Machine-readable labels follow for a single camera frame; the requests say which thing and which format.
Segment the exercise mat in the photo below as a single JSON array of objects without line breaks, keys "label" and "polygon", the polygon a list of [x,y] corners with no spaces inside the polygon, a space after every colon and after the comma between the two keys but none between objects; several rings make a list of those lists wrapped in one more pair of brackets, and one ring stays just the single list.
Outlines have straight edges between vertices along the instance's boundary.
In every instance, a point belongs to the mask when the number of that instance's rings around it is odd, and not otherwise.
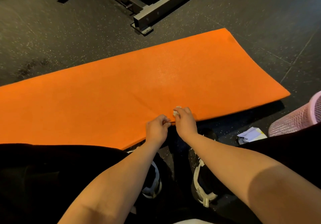
[{"label": "exercise mat", "polygon": [[288,95],[220,29],[0,87],[0,143],[125,149],[176,106],[205,120]]}]

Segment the person's left hand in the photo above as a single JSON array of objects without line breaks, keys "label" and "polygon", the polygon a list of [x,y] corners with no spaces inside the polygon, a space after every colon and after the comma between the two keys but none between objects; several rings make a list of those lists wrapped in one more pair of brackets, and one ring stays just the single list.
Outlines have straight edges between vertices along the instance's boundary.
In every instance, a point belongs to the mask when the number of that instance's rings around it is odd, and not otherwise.
[{"label": "person's left hand", "polygon": [[167,129],[172,125],[170,119],[165,115],[159,115],[146,124],[146,142],[159,144],[164,143],[167,138]]}]

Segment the floor seam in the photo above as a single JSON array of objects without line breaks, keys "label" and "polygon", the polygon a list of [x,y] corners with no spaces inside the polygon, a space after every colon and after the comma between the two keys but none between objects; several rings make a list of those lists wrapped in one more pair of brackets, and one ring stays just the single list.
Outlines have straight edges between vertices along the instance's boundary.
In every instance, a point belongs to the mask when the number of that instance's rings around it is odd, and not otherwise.
[{"label": "floor seam", "polygon": [[[211,18],[207,17],[207,16],[206,16],[206,15],[204,15],[203,13],[200,13],[200,12],[198,12],[198,11],[196,11],[196,12],[197,12],[198,14],[203,15],[205,18],[207,18],[207,19],[209,19],[209,20],[213,21],[214,23],[218,24],[219,26],[222,26],[223,28],[226,28],[224,25],[222,25],[222,24],[220,24],[220,23],[216,22],[214,19],[211,19]],[[252,43],[253,45],[255,44],[255,42],[250,41],[250,40],[248,40],[248,39],[244,38],[242,35],[239,35],[239,34],[238,34],[238,33],[236,33],[234,30],[232,30],[232,31],[233,31],[236,35],[238,35],[239,37],[241,37],[242,39],[244,39],[244,40],[246,40],[246,41],[248,41],[248,42]],[[264,51],[266,51],[266,52],[270,53],[271,55],[273,55],[273,56],[277,57],[278,59],[282,60],[283,62],[286,62],[287,64],[290,64],[290,65],[291,65],[291,63],[290,63],[290,62],[288,62],[288,61],[284,60],[283,58],[281,58],[281,57],[279,57],[279,56],[275,55],[275,54],[274,54],[274,53],[272,53],[272,52],[269,52],[268,50],[264,49],[263,47],[258,47],[258,48],[259,48],[259,49],[263,49]]]},{"label": "floor seam", "polygon": [[307,45],[310,43],[310,41],[312,40],[312,38],[314,37],[314,35],[316,34],[316,32],[318,31],[319,27],[316,28],[316,30],[313,32],[313,34],[311,35],[310,39],[307,41],[307,43],[305,44],[305,46],[303,47],[303,49],[301,50],[301,52],[299,53],[299,55],[296,57],[296,59],[294,60],[294,62],[292,63],[292,65],[295,64],[295,62],[299,59],[300,55],[302,54],[302,52],[304,51],[304,49],[307,47]]},{"label": "floor seam", "polygon": [[283,78],[280,81],[280,84],[283,82],[283,80],[285,79],[285,77],[288,75],[288,73],[290,72],[292,66],[288,69],[288,71],[285,73],[285,75],[283,76]]}]

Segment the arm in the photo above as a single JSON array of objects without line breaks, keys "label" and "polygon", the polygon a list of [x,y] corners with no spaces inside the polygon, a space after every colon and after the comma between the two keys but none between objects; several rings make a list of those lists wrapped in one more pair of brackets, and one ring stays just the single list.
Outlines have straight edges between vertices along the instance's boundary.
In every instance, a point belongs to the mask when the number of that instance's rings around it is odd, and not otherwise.
[{"label": "arm", "polygon": [[164,115],[146,125],[146,142],[99,174],[74,200],[58,224],[124,223],[144,184],[153,158],[171,125]]},{"label": "arm", "polygon": [[190,109],[174,110],[180,137],[261,222],[320,223],[320,189],[266,155],[199,135]]}]

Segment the person's right arm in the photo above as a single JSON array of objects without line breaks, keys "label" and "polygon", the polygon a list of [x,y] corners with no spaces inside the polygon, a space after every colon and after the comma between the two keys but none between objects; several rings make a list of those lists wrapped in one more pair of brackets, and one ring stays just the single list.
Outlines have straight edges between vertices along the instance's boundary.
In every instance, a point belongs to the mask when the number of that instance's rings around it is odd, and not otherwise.
[{"label": "person's right arm", "polygon": [[174,110],[179,136],[263,224],[321,223],[319,188],[266,155],[199,135],[190,109]]}]

